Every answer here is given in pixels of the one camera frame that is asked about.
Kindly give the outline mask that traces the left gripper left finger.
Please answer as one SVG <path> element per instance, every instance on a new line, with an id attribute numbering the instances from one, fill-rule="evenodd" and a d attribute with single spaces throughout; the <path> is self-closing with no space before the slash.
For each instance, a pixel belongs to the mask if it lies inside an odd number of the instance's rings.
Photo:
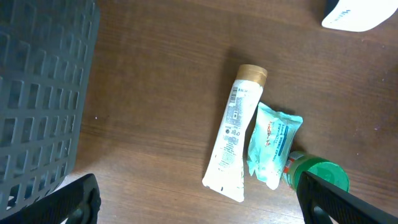
<path id="1" fill-rule="evenodd" d="M 38 202 L 1 220 L 4 224 L 96 224 L 101 206 L 94 174 L 86 174 Z"/>

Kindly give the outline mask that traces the green lid jar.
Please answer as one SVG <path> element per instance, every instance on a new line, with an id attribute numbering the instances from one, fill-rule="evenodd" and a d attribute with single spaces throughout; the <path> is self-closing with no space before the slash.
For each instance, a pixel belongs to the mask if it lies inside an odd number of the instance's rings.
<path id="1" fill-rule="evenodd" d="M 282 179 L 296 190 L 300 176 L 304 172 L 311 172 L 346 192 L 349 191 L 349 177 L 340 165 L 306 152 L 291 152 L 285 164 Z"/>

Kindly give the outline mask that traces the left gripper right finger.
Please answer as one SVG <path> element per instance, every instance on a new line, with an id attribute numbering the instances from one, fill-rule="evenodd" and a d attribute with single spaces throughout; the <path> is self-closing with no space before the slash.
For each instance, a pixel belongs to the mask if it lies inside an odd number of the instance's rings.
<path id="1" fill-rule="evenodd" d="M 296 193 L 305 223 L 397 223 L 397 217 L 311 172 L 301 174 Z"/>

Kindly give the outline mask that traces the teal wet wipes pack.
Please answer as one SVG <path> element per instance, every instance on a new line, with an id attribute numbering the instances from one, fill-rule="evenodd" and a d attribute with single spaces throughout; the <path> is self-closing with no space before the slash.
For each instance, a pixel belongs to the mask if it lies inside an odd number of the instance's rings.
<path id="1" fill-rule="evenodd" d="M 258 104 L 247 164 L 249 173 L 272 190 L 279 186 L 294 136 L 302 123 L 301 116 L 274 111 L 264 103 Z"/>

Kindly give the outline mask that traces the white tube with tan cap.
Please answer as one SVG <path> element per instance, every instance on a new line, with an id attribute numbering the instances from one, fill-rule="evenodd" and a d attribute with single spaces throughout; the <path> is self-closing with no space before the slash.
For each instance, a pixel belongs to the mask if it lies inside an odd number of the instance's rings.
<path id="1" fill-rule="evenodd" d="M 244 201 L 243 149 L 245 133 L 257 108 L 267 70 L 239 66 L 202 184 L 237 202 Z"/>

